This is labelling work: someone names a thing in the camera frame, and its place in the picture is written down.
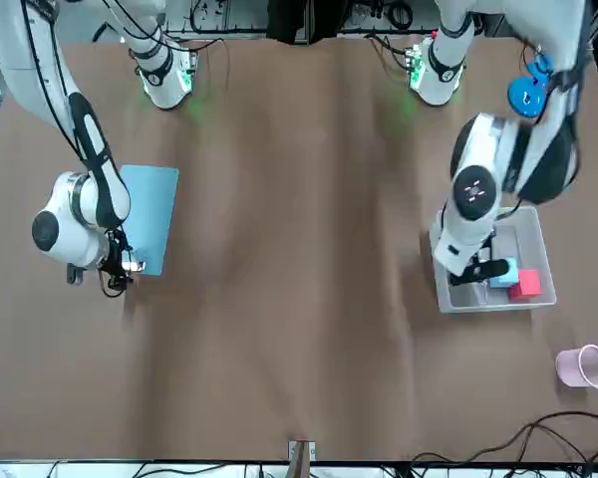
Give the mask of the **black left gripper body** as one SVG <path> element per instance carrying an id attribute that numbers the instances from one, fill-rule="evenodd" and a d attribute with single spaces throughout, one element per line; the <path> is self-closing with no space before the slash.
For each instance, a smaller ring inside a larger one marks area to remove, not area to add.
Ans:
<path id="1" fill-rule="evenodd" d="M 506 259 L 481 260 L 480 253 L 492 250 L 492 239 L 487 238 L 480 249 L 471 257 L 470 262 L 460 276 L 449 273 L 448 281 L 452 286 L 464 284 L 482 283 L 483 281 L 497 278 L 510 271 L 510 265 Z"/>

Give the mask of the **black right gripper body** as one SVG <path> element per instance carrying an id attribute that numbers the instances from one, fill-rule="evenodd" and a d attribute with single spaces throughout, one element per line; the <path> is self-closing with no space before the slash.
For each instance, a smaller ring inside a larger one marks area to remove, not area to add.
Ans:
<path id="1" fill-rule="evenodd" d="M 107 258 L 99 267 L 101 291 L 105 295 L 122 295 L 134 281 L 123 267 L 124 254 L 131 256 L 132 247 L 122 228 L 106 232 L 109 245 Z"/>

